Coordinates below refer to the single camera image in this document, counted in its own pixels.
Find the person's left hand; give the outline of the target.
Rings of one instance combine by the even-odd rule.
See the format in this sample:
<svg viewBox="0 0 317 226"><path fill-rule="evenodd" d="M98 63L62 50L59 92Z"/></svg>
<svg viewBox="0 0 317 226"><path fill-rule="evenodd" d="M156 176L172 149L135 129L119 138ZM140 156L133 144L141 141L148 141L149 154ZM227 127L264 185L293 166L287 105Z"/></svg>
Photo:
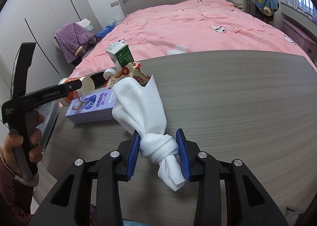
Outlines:
<svg viewBox="0 0 317 226"><path fill-rule="evenodd" d="M42 133L37 126L44 122L44 117L33 111L2 119L9 128L3 143L3 160L15 175L29 181L38 173L37 163L42 159Z"/></svg>

